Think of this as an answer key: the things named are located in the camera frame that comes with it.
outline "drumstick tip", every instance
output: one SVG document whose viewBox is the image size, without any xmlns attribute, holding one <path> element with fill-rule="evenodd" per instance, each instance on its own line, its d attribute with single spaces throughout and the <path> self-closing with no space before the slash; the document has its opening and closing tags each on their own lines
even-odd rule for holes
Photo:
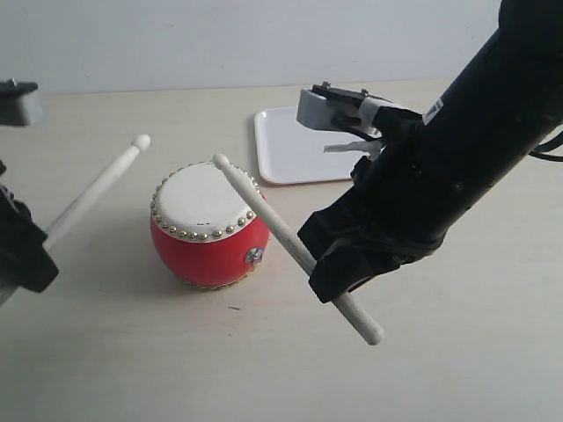
<svg viewBox="0 0 563 422">
<path fill-rule="evenodd" d="M 131 145 L 137 147 L 141 152 L 146 151 L 149 149 L 150 146 L 150 136 L 148 135 L 138 135 L 134 141 L 131 142 Z"/>
<path fill-rule="evenodd" d="M 230 166 L 230 161 L 225 154 L 215 154 L 213 156 L 213 164 L 217 169 L 222 170 Z"/>
</svg>

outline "white wall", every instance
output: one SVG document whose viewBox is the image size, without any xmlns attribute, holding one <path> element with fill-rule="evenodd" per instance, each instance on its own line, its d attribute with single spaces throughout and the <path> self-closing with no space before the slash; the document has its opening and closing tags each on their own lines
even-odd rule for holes
<svg viewBox="0 0 563 422">
<path fill-rule="evenodd" d="M 129 91 L 453 76 L 500 0 L 4 0 L 0 77 Z"/>
</svg>

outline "white label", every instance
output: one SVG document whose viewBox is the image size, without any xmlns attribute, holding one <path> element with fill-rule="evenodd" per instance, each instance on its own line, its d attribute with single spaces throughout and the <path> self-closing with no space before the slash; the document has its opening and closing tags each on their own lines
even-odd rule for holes
<svg viewBox="0 0 563 422">
<path fill-rule="evenodd" d="M 440 112 L 440 110 L 442 110 L 442 107 L 443 107 L 443 101 L 441 98 L 439 98 L 434 103 L 434 105 L 432 105 L 432 108 L 430 108 L 428 113 L 422 116 L 422 121 L 424 122 L 424 124 L 427 125 L 428 123 L 430 123 L 432 119 Z"/>
</svg>

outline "beige table surface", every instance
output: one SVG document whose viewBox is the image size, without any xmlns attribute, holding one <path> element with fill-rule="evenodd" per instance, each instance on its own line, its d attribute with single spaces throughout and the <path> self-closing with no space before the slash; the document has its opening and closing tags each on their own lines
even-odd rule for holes
<svg viewBox="0 0 563 422">
<path fill-rule="evenodd" d="M 426 112 L 447 83 L 342 86 Z M 43 123 L 0 128 L 3 182 L 43 227 L 134 135 L 153 139 L 54 250 L 51 288 L 0 309 L 1 421 L 563 420 L 563 165 L 525 159 L 432 258 L 358 290 L 380 346 L 316 300 L 275 240 L 235 287 L 170 275 L 148 230 L 155 185 L 216 152 L 255 172 L 252 116 L 299 88 L 53 95 Z M 298 229 L 347 188 L 264 192 Z"/>
</svg>

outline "white drumstick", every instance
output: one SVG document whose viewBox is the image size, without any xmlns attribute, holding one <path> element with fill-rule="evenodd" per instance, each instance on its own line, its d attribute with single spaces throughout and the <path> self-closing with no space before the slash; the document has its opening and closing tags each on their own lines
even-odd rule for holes
<svg viewBox="0 0 563 422">
<path fill-rule="evenodd" d="M 150 138 L 148 135 L 137 136 L 135 140 L 131 142 L 129 148 L 127 148 L 123 154 L 115 158 L 98 177 L 72 201 L 46 230 L 48 238 L 43 244 L 46 251 L 49 251 L 63 238 L 74 224 L 82 220 L 88 210 L 96 204 L 99 197 L 127 171 L 139 154 L 146 151 L 149 146 Z"/>
<path fill-rule="evenodd" d="M 303 242 L 281 217 L 264 201 L 254 188 L 252 181 L 241 171 L 230 165 L 229 159 L 223 154 L 213 157 L 216 168 L 223 172 L 229 183 L 252 208 L 258 217 L 270 228 L 272 234 L 303 268 L 311 275 L 316 260 L 309 253 Z M 369 345 L 377 345 L 384 338 L 383 328 L 355 301 L 350 293 L 345 293 L 333 301 L 333 305 L 352 324 L 355 330 Z"/>
</svg>

